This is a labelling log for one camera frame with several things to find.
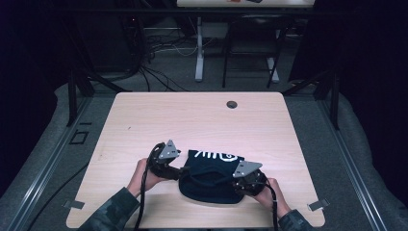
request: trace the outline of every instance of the tape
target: tape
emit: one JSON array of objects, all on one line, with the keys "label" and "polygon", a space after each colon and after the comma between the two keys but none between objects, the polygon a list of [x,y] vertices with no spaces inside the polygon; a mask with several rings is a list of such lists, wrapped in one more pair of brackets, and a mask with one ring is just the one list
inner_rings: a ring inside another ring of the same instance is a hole
[{"label": "tape", "polygon": [[329,205],[330,203],[326,199],[322,199],[312,204],[308,204],[307,207],[309,208],[309,210],[315,211],[315,210],[323,210],[325,207]]},{"label": "tape", "polygon": [[84,203],[84,202],[81,202],[81,201],[76,201],[76,200],[70,201],[70,200],[67,200],[67,201],[63,204],[63,207],[66,208],[66,209],[75,208],[75,209],[80,209],[80,210],[82,210],[82,208],[84,208],[84,205],[85,205],[85,203]]}]

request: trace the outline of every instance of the desk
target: desk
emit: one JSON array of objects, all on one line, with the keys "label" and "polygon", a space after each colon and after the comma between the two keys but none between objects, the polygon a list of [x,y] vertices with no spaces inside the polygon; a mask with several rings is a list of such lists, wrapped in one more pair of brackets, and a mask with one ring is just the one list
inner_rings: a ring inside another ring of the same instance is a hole
[{"label": "desk", "polygon": [[[233,100],[238,107],[230,109]],[[137,161],[153,146],[172,139],[182,167],[188,150],[231,153],[262,163],[261,171],[279,180],[289,205],[314,226],[322,211],[282,94],[278,92],[125,92],[117,95],[66,224],[80,226],[99,206],[126,186]],[[135,225],[138,211],[127,227]],[[178,182],[166,181],[146,193],[140,228],[271,227],[271,212],[246,196],[234,205],[208,204],[181,195]]]},{"label": "desk", "polygon": [[[241,0],[232,2],[229,0],[177,0],[177,6],[181,8],[313,8],[315,0],[263,0],[261,3]],[[273,59],[268,59],[269,68],[273,67]],[[201,17],[197,20],[197,64],[195,66],[195,81],[203,79],[204,51],[202,49],[202,22]],[[277,74],[272,77],[274,83],[279,82]]]}]

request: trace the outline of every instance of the person's right hand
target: person's right hand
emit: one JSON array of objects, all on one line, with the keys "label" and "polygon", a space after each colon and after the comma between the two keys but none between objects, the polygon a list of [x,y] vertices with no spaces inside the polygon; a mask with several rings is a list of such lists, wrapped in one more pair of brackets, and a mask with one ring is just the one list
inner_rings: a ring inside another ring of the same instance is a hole
[{"label": "person's right hand", "polygon": [[[290,212],[291,208],[285,201],[285,197],[282,194],[278,181],[274,178],[268,178],[268,181],[270,183],[270,186],[273,188],[273,190],[276,193],[277,216],[278,218],[281,218],[284,215],[286,215],[288,212]],[[268,187],[264,187],[264,189],[261,192],[259,192],[259,194],[257,194],[256,196],[252,196],[252,197],[256,199],[259,203],[261,203],[269,211],[272,211],[273,198],[272,198],[270,189]]]}]

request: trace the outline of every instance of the grommet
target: grommet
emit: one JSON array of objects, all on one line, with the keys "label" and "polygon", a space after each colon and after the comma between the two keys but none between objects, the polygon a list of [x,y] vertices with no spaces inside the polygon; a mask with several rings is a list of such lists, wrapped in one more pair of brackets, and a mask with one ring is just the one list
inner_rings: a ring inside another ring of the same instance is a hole
[{"label": "grommet", "polygon": [[237,106],[238,106],[238,104],[235,101],[228,101],[227,102],[227,107],[230,108],[230,109],[235,109],[235,108],[237,108]]}]

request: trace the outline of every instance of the white logo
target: white logo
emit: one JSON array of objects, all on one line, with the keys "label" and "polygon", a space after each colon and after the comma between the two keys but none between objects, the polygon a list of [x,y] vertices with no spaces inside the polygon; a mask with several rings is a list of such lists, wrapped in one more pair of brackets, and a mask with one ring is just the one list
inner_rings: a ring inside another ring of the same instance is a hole
[{"label": "white logo", "polygon": [[205,152],[205,151],[197,151],[197,153],[195,153],[194,157],[197,157],[199,155],[202,155],[203,157],[207,157],[207,158],[213,158],[216,159],[217,157],[219,157],[221,159],[221,161],[224,162],[233,162],[238,160],[237,156],[231,155],[231,154],[225,154],[225,153],[217,153],[217,152]]}]

